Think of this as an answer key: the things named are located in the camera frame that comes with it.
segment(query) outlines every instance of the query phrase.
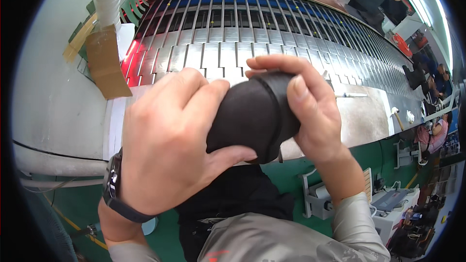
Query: hammer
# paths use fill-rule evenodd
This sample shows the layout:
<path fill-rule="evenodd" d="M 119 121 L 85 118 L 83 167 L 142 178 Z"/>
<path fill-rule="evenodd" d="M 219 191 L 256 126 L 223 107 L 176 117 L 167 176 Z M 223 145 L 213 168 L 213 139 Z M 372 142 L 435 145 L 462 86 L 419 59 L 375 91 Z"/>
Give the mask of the hammer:
<path fill-rule="evenodd" d="M 400 112 L 400 110 L 399 110 L 398 108 L 392 107 L 392 108 L 391 108 L 391 114 L 390 114 L 390 116 L 395 115 L 395 116 L 397 117 L 397 120 L 398 120 L 398 123 L 399 123 L 399 125 L 400 125 L 400 128 L 401 128 L 402 131 L 404 131 L 405 128 L 403 127 L 403 124 L 401 123 L 401 119 L 400 119 L 400 117 L 398 116 L 398 113 L 399 113 L 399 112 Z"/>

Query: fingernail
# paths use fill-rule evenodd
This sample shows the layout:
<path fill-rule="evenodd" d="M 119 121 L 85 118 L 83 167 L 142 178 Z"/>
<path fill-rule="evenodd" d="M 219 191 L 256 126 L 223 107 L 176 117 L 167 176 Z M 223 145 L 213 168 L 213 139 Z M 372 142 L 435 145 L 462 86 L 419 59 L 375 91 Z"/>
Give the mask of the fingernail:
<path fill-rule="evenodd" d="M 293 81 L 293 89 L 294 93 L 296 93 L 296 98 L 298 100 L 301 100 L 309 92 L 308 87 L 306 86 L 306 82 L 304 82 L 304 78 L 302 77 L 302 75 L 294 77 Z"/>
<path fill-rule="evenodd" d="M 251 152 L 251 153 L 246 154 L 246 156 L 244 156 L 245 161 L 250 161 L 250 160 L 254 160 L 254 159 L 257 159 L 256 152 Z"/>

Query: green floor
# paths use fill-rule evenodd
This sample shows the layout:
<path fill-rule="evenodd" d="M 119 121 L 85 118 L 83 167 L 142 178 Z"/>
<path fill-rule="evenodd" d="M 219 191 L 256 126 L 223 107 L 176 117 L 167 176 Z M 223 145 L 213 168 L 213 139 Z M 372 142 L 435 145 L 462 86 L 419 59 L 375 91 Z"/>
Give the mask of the green floor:
<path fill-rule="evenodd" d="M 351 151 L 358 160 L 362 169 L 371 168 L 373 177 L 376 173 L 381 173 L 387 186 L 391 186 L 394 181 L 400 180 L 402 187 L 405 187 L 416 174 L 416 166 L 404 166 L 397 170 L 396 147 L 393 143 L 398 141 L 395 136 L 391 139 L 383 139 L 379 142 L 366 144 L 352 148 Z M 424 184 L 427 181 L 431 166 L 424 167 L 411 184 L 411 188 L 416 184 Z M 308 160 L 292 160 L 285 163 L 272 163 L 262 166 L 262 170 L 277 185 L 281 192 L 290 192 L 295 197 L 294 221 L 304 224 L 325 235 L 331 235 L 330 221 L 321 220 L 317 217 L 306 219 L 303 217 L 304 203 L 301 181 L 299 174 L 307 173 L 313 169 L 313 165 Z M 308 178 L 309 184 L 320 182 L 318 173 L 314 173 Z M 97 204 L 102 193 L 102 186 L 89 186 L 83 188 L 61 188 L 55 192 L 46 193 L 47 198 L 54 200 L 54 207 L 58 209 L 69 221 L 83 229 L 88 224 L 97 223 Z M 155 231 L 146 236 L 149 245 L 159 254 L 164 261 L 184 261 L 183 252 L 178 242 L 178 215 L 174 210 L 165 212 L 159 216 L 159 225 Z M 76 231 L 68 221 L 61 218 L 65 229 L 69 233 Z M 103 242 L 102 235 L 97 237 Z M 92 242 L 88 237 L 80 237 L 74 240 L 79 251 L 90 261 L 111 261 L 107 250 Z"/>

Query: hand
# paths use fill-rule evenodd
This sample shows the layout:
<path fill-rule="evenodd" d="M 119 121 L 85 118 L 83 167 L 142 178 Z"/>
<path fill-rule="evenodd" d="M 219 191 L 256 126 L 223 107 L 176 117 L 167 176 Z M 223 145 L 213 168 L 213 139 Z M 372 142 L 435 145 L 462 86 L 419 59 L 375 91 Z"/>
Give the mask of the hand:
<path fill-rule="evenodd" d="M 170 73 L 125 112 L 120 196 L 155 215 L 178 206 L 234 164 L 257 158 L 231 146 L 206 153 L 206 139 L 228 82 L 192 68 Z"/>
<path fill-rule="evenodd" d="M 308 159 L 316 164 L 326 163 L 347 150 L 341 144 L 341 117 L 335 93 L 309 61 L 269 55 L 248 59 L 247 64 L 253 69 L 247 71 L 247 77 L 262 69 L 298 74 L 289 82 L 287 96 L 291 110 L 301 122 L 294 139 Z"/>

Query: woman in pink shirt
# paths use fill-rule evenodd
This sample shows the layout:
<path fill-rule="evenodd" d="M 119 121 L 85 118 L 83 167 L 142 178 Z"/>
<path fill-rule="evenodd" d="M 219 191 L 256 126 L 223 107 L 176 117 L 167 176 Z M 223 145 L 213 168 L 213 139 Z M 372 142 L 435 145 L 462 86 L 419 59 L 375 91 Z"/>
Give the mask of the woman in pink shirt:
<path fill-rule="evenodd" d="M 421 151 L 425 152 L 426 150 L 429 153 L 434 153 L 437 151 L 445 142 L 446 136 L 448 134 L 448 127 L 451 124 L 451 120 L 453 118 L 453 114 L 448 112 L 442 115 L 442 118 L 433 126 L 432 134 L 430 135 L 430 131 L 426 129 L 423 125 L 420 125 L 417 128 L 416 137 L 414 138 L 414 142 L 421 143 Z"/>

